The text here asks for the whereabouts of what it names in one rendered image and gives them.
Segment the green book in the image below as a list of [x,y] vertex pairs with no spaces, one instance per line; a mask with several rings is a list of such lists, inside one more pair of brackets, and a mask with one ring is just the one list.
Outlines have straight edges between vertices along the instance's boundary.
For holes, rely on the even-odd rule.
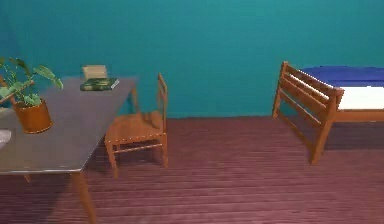
[[109,91],[119,84],[118,78],[90,78],[80,85],[81,91]]

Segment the white round object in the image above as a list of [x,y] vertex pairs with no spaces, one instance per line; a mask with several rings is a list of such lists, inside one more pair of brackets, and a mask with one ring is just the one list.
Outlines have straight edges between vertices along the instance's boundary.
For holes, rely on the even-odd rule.
[[10,130],[0,130],[0,149],[2,149],[12,138],[12,132]]

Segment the beige box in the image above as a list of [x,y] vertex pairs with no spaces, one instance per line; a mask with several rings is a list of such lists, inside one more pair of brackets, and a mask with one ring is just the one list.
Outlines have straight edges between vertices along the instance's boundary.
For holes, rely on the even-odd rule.
[[86,79],[107,77],[107,68],[105,65],[85,65],[82,67],[82,71]]

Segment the wooden bed with blue cover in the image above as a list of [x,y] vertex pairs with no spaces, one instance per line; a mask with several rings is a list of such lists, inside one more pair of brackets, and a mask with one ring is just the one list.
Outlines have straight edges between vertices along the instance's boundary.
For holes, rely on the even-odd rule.
[[[314,129],[311,141],[280,109],[285,101]],[[294,68],[287,61],[280,67],[272,117],[283,120],[309,151],[309,162],[316,164],[334,123],[384,122],[384,88],[335,87]]]

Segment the grey table with wooden legs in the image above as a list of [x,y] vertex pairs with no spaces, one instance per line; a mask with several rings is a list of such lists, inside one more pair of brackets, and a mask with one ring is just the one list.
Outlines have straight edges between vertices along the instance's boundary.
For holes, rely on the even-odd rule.
[[62,90],[43,94],[53,126],[39,134],[24,133],[14,112],[0,118],[0,129],[12,132],[0,148],[0,175],[69,174],[89,224],[97,224],[83,169],[137,82],[121,78],[111,91],[82,91],[80,79],[64,79]]

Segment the orange plant pot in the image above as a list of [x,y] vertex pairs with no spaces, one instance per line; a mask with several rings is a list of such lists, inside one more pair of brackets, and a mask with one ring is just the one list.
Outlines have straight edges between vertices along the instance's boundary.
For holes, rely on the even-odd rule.
[[13,109],[23,131],[27,134],[42,133],[53,126],[45,100],[42,100],[39,105],[29,107],[26,107],[22,102],[17,102]]

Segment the green house plant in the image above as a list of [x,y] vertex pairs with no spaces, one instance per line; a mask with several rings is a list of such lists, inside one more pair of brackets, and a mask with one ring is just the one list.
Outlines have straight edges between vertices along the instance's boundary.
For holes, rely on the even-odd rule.
[[42,98],[34,87],[35,80],[43,77],[59,89],[63,82],[47,66],[38,65],[30,69],[20,58],[0,57],[0,71],[5,72],[5,77],[0,76],[0,102],[16,97],[26,107],[38,106]]

